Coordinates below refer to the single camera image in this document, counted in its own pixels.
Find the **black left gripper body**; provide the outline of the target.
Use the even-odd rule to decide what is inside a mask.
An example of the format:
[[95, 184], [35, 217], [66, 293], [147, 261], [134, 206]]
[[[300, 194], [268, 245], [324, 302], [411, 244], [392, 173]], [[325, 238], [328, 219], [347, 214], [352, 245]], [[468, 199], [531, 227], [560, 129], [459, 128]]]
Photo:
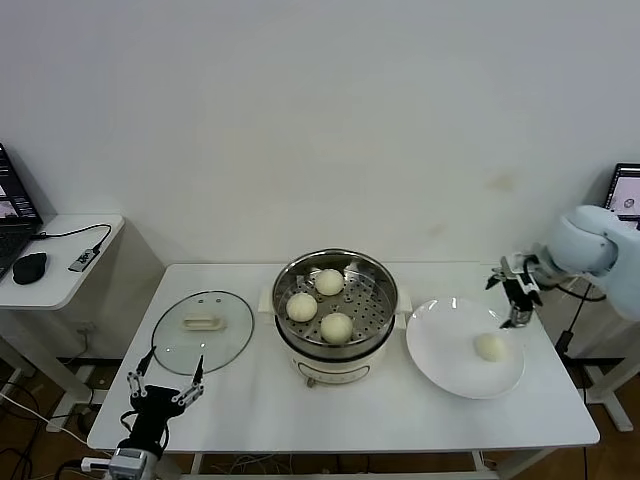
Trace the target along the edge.
[[136, 419], [128, 437], [129, 447], [167, 447], [168, 423], [184, 413], [184, 406], [173, 400], [178, 394], [178, 390], [151, 385], [146, 388], [145, 395], [138, 394], [130, 397]]

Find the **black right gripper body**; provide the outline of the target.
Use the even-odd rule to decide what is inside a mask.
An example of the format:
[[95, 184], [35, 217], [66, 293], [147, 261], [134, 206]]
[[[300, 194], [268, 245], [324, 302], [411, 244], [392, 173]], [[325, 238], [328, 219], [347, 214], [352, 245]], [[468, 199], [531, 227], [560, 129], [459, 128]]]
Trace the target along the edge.
[[542, 305], [540, 289], [533, 273], [539, 265], [534, 254], [502, 257], [503, 288], [510, 303], [519, 310], [534, 310]]

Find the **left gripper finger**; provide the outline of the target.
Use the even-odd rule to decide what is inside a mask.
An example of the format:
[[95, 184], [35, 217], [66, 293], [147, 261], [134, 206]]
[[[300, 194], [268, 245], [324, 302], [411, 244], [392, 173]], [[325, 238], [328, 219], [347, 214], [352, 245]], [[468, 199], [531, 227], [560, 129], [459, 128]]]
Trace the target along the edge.
[[204, 385], [202, 383], [204, 375], [203, 362], [204, 356], [201, 355], [191, 383], [172, 398], [173, 403], [193, 404], [204, 393]]
[[145, 374], [151, 361], [154, 358], [155, 347], [152, 347], [148, 353], [139, 361], [137, 367], [127, 374], [127, 382], [129, 385], [129, 393], [131, 398], [145, 397], [146, 385], [144, 381]]

